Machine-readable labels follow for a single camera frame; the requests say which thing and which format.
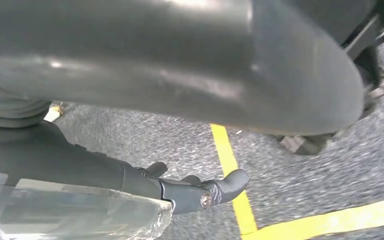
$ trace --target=yellow painted stripe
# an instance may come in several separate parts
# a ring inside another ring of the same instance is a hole
[[[238,163],[236,162],[235,155],[229,142],[228,133],[224,126],[216,124],[211,124],[211,130],[224,176],[227,176],[233,170],[238,169]],[[251,209],[247,193],[245,191],[242,192],[232,201],[232,204],[240,234],[249,235],[256,232],[257,224],[254,219],[253,210]]]
[[[315,236],[384,226],[384,201],[264,227],[243,240],[306,240]]]

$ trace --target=metal bolt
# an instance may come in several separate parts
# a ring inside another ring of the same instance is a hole
[[[205,209],[211,206],[211,194],[207,191],[201,196],[201,206]]]

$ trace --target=transparent plastic sheet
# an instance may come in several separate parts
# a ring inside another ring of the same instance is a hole
[[[171,217],[167,201],[0,173],[0,240],[151,240]]]

